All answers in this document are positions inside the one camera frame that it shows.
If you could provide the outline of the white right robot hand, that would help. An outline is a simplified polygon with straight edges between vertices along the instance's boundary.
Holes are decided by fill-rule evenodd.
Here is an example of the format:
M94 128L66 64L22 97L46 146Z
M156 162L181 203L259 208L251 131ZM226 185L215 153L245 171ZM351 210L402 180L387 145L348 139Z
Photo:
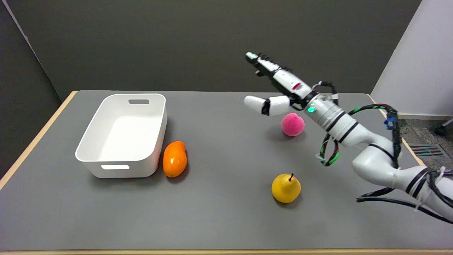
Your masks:
M291 109L303 111L319 93L295 76L288 68L275 63L264 54L246 53L246 61L256 68L255 75L267 77L281 96L261 98L246 96L248 108L267 116L282 115Z

